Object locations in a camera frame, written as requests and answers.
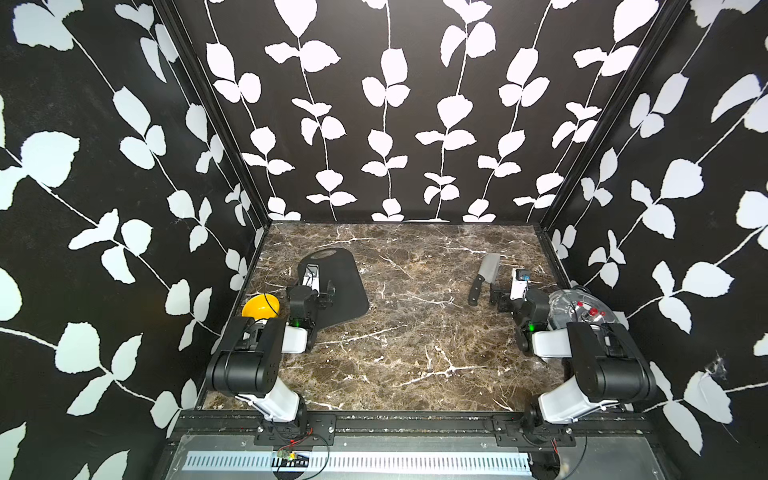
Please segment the black cutting board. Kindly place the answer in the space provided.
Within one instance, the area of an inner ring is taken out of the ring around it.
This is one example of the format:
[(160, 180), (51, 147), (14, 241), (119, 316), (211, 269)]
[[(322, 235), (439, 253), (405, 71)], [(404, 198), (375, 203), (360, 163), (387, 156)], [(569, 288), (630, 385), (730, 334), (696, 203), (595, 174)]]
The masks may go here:
[(298, 265), (300, 281), (307, 264), (317, 264), (320, 267), (321, 292), (326, 290), (329, 280), (332, 280), (336, 287), (333, 305), (318, 312), (318, 329), (356, 320), (368, 312), (370, 303), (356, 261), (349, 250), (330, 247), (305, 256)]

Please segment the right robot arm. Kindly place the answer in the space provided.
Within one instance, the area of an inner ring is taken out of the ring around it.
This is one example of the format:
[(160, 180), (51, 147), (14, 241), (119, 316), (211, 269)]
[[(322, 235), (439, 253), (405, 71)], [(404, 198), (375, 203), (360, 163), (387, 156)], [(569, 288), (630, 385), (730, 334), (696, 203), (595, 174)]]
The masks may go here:
[(597, 410), (634, 404), (653, 396), (656, 381), (648, 361), (618, 315), (587, 288), (546, 293), (493, 285), (490, 303), (509, 313), (520, 351), (560, 360), (566, 378), (538, 395), (525, 413), (530, 431), (569, 425)]

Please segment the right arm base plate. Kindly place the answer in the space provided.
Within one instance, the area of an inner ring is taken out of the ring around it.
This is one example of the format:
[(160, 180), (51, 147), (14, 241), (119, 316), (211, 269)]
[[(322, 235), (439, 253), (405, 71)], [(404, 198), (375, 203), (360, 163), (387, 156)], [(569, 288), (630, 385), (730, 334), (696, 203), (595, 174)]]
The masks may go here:
[(509, 412), (507, 415), (491, 417), (493, 432), (500, 447), (551, 449), (555, 447), (573, 447), (574, 436), (562, 425), (537, 422), (520, 414)]

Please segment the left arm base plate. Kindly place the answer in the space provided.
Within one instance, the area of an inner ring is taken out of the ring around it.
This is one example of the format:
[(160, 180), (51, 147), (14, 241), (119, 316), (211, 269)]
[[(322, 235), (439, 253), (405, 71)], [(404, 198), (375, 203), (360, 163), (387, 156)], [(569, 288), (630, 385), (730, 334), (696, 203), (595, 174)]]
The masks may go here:
[(283, 447), (291, 440), (299, 447), (332, 445), (337, 417), (331, 413), (309, 412), (292, 422), (264, 422), (254, 437), (256, 446)]

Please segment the cleaver knife black handle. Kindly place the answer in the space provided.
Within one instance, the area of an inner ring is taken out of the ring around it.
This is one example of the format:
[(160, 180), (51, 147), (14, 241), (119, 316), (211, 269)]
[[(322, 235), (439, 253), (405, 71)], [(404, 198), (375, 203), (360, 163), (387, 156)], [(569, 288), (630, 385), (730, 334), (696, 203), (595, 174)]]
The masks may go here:
[(500, 268), (500, 262), (501, 255), (499, 253), (488, 253), (483, 257), (469, 290), (469, 306), (477, 306), (483, 285), (492, 284), (495, 281)]

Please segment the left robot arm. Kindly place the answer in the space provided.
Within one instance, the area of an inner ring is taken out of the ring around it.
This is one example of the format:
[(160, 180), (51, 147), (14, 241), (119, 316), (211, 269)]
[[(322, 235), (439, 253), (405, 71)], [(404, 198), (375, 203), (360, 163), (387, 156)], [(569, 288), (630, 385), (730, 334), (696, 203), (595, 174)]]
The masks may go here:
[(206, 388), (231, 396), (260, 411), (266, 420), (294, 422), (301, 396), (279, 378), (282, 356), (314, 347), (318, 314), (331, 306), (335, 285), (322, 290), (307, 285), (288, 289), (290, 311), (280, 314), (272, 294), (259, 294), (232, 317), (206, 370)]

